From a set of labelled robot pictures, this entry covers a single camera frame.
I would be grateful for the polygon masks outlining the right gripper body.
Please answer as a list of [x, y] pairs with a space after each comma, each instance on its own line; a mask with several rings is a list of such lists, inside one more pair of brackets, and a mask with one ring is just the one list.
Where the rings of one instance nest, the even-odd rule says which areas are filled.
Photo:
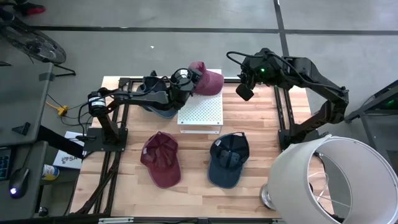
[[267, 75], [267, 65], [263, 57], [246, 57], [241, 64], [238, 77], [241, 83], [254, 86], [262, 83]]

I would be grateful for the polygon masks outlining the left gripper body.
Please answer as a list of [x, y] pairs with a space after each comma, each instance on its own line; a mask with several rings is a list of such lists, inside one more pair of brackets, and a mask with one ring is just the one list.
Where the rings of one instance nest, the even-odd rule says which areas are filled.
[[194, 89], [194, 72], [189, 68], [179, 68], [170, 77], [170, 102], [184, 105]]

